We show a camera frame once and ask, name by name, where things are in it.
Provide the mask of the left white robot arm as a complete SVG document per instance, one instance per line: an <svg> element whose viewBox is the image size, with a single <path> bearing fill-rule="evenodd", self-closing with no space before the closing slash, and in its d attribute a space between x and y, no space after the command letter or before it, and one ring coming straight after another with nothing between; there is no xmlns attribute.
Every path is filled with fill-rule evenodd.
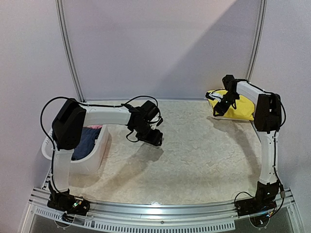
<svg viewBox="0 0 311 233"><path fill-rule="evenodd" d="M136 142L159 147L163 134L157 127L162 122L158 104L149 100L141 106L128 102L114 106L67 99L47 134L52 144L54 204L62 211L72 207L71 198L63 193L69 190L70 172L90 174L99 168L101 142L106 141L107 125L126 126L130 133L136 134Z"/></svg>

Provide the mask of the pink garment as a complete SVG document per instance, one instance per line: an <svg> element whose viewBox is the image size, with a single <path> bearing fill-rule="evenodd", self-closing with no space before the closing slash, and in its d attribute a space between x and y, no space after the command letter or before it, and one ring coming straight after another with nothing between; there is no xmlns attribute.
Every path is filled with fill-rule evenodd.
<svg viewBox="0 0 311 233"><path fill-rule="evenodd" d="M101 129L103 126L102 125L89 125L87 127L91 129Z"/></svg>

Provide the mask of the front aluminium rail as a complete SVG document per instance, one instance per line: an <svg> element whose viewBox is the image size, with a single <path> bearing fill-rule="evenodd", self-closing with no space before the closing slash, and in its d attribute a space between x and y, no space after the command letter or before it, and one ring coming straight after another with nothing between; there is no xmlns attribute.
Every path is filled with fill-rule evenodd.
<svg viewBox="0 0 311 233"><path fill-rule="evenodd" d="M47 207L49 192L35 188L30 196L24 233L302 233L298 209L290 190L277 198L279 211L239 216L233 201L161 205L93 200L86 216L62 219Z"/></svg>

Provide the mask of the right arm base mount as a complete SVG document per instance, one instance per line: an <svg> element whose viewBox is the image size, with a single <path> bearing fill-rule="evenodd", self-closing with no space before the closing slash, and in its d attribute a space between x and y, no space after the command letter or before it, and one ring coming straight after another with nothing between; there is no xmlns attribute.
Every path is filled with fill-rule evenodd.
<svg viewBox="0 0 311 233"><path fill-rule="evenodd" d="M250 198L237 200L240 194L247 194ZM234 206L236 208L238 217L247 216L258 213L267 213L265 216L271 218L280 211L285 201L285 191L280 192L282 202L280 206L277 206L275 200L258 202L255 197L251 196L248 192L242 191L238 193L234 198Z"/></svg>

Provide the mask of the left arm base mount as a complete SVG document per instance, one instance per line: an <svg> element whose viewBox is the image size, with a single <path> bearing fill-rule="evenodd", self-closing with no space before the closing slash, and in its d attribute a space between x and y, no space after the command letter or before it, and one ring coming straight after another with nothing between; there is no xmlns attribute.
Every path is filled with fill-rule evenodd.
<svg viewBox="0 0 311 233"><path fill-rule="evenodd" d="M50 197L47 207L67 214L86 216L90 210L90 202L83 197L71 195L69 189L65 192L57 192L54 190L51 181L48 185Z"/></svg>

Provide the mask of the yellow garment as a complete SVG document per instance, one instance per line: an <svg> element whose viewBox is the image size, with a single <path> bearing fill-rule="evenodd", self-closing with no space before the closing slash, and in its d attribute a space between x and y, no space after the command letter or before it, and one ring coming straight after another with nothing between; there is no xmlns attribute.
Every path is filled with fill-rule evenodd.
<svg viewBox="0 0 311 233"><path fill-rule="evenodd" d="M222 94L223 96L227 93L225 89L217 89L217 90L210 90L208 92L217 92ZM240 95L240 98L236 100L235 107L230 106L228 111L225 113L224 116L213 116L213 107L218 103L217 100L208 100L212 117L214 119L230 119L230 120L239 120L239 121L253 121L253 113L255 111L255 106L251 100L244 97L243 95Z"/></svg>

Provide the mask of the white plastic laundry basket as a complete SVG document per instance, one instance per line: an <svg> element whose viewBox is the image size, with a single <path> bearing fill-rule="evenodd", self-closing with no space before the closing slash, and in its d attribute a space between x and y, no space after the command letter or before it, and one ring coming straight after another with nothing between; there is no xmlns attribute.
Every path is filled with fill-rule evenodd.
<svg viewBox="0 0 311 233"><path fill-rule="evenodd" d="M109 152L111 144L110 133L107 126L102 126L99 129L99 136L96 140L94 140L95 145L92 151L84 158L71 161L71 173L89 175L95 173L99 169L104 157ZM52 149L52 143L46 137L42 143L41 152L49 161L52 160Z"/></svg>

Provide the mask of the dark blue garment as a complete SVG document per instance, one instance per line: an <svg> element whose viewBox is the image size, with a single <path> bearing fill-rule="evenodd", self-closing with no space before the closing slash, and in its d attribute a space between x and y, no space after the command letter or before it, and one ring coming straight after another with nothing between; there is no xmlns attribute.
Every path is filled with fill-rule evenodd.
<svg viewBox="0 0 311 233"><path fill-rule="evenodd" d="M71 157L72 161L81 160L87 157L95 147L96 140L99 137L101 129L91 129L83 127L81 140L78 146L74 149L74 153Z"/></svg>

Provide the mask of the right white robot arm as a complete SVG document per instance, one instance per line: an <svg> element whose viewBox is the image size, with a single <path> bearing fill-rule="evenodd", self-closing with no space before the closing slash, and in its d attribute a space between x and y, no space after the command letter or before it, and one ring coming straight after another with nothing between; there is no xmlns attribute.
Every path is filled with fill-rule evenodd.
<svg viewBox="0 0 311 233"><path fill-rule="evenodd" d="M254 104L253 127L261 143L261 172L257 197L252 199L251 207L261 212L270 204L270 196L283 192L284 187L277 173L278 135L286 121L285 108L279 94L265 91L246 79L236 79L233 75L222 78L225 94L216 91L206 92L206 98L216 100L213 108L215 117L223 117L230 107L237 109L236 101L244 96Z"/></svg>

